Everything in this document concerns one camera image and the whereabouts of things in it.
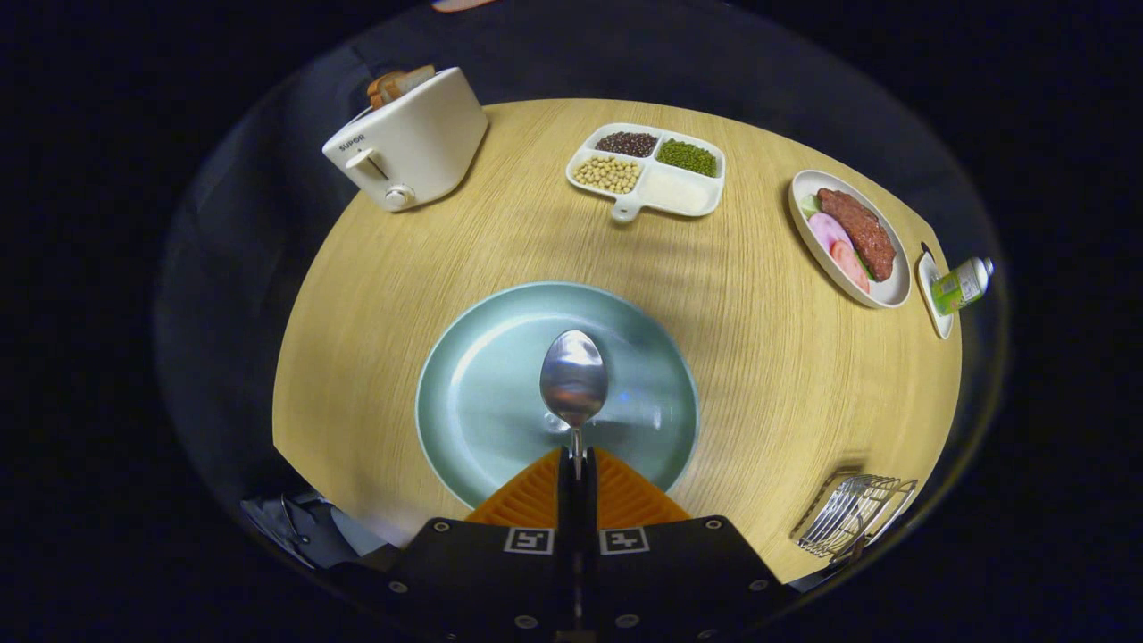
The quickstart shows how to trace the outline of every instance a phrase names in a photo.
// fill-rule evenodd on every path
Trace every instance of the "white divided plate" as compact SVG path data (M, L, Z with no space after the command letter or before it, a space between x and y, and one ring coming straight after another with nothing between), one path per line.
M652 150L649 156L631 156L596 148L596 144L599 143L600 138L616 131L650 134L658 137L658 140L655 142L655 148ZM690 143L713 154L714 176L704 176L655 160L658 148L669 138ZM625 194L617 194L609 190L584 185L576 180L575 168L580 167L580 163L591 156L615 156L638 162L642 172L639 175L639 179L636 180L634 188ZM722 150L702 138L695 138L694 136L687 136L678 131L647 127L645 124L632 124L630 122L612 122L597 129L583 142L583 145L580 145L580 148L572 155L572 160L568 161L566 174L568 180L576 187L615 199L615 207L612 208L612 218L620 223L633 220L644 207L653 207L671 214L681 214L682 216L705 216L713 211L718 207L719 201L722 200L722 185L726 183L726 154L722 153Z
M949 333L952 332L952 314L938 314L936 311L936 305L933 303L933 282L941 278L941 271L936 267L936 262L933 260L933 255L929 252L921 252L920 260L917 262L917 287L920 288L921 295L925 297L925 305L929 308L929 318L933 319L933 328L936 329L936 335L942 339L949 339Z
M857 202L861 204L868 207L877 215L881 227L885 227L885 231L889 234L889 242L897 250L897 256L893 259L893 273L885 281L879 282L870 279L869 294L865 294L865 290L857 287L857 283L833 260L829 250L822 247L817 236L814 235L814 231L809 228L806 215L798 207L801 199L808 194L817 194L817 191L822 187L845 192L857 199ZM871 307L897 307L909 298L913 279L912 272L909 270L909 257L905 256L905 249L901 246L901 239L897 238L897 232L893 230L893 225L885 218L881 210L877 209L877 206L853 185L832 174L816 169L804 169L796 174L793 180L790 182L790 216L793 217L794 226L801 233L801 240L806 242L806 247L809 248L810 254L822 264L825 273L841 286L841 289L848 292L849 296Z

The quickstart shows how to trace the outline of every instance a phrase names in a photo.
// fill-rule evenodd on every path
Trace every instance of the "dish rack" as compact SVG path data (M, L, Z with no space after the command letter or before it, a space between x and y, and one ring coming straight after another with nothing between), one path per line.
M833 491L826 496L825 492L830 489ZM889 529L916 491L916 480L902 482L900 479L870 474L836 476L826 483L815 507L806 514L808 519L814 508L820 508L814 521L804 531L800 530L801 525L794 530L798 546L818 557L831 556L830 563L850 554L860 555L861 548ZM897 504L889 517L876 533L868 533L895 498Z

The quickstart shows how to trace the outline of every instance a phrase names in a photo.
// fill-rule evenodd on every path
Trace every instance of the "meat patty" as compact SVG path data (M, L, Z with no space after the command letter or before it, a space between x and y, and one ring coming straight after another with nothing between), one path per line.
M822 201L822 211L837 218L846 228L854 249L865 259L873 279L888 279L893 274L893 259L897 256L897 250L893 249L889 233L881 227L877 215L845 192L822 187L817 191L817 199Z

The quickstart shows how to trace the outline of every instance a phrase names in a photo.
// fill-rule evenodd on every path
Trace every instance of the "black background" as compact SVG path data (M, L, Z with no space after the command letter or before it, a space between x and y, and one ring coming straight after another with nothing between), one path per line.
M27 392L13 405L29 449L9 469L15 637L387 640L214 505L159 399L149 306L170 214L227 128L398 8L201 0L8 16L6 139L17 182L30 174L8 252L30 313L15 352ZM1137 9L756 9L919 113L976 180L1018 266L1017 371L975 467L893 555L767 636L1095 640L1137 625L1126 532L1137 509L1111 498L1130 482L1133 425L1112 416L1136 391L1119 345L1137 330L1140 288L1126 268L1114 288L1093 284L1111 282L1138 215L1117 174Z

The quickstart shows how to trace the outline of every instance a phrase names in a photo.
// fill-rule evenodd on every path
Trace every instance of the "wooden table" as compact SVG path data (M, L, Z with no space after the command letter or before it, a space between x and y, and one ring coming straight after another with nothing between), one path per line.
M729 516L780 580L825 566L791 531L838 468L924 485L957 405L960 327L941 341L916 282L897 308L853 300L802 243L786 190L806 168L844 178L893 222L910 270L925 241L945 271L917 212L805 145L705 113L602 99L485 111L488 134L453 194L390 214L359 193L302 284L278 362L273 439L319 492L395 545L429 517L466 516L417 440L421 369L461 312L538 280L610 290L674 338L701 427L671 497L694 516ZM613 121L721 147L721 204L695 219L644 210L613 223L612 201L563 176L583 138Z

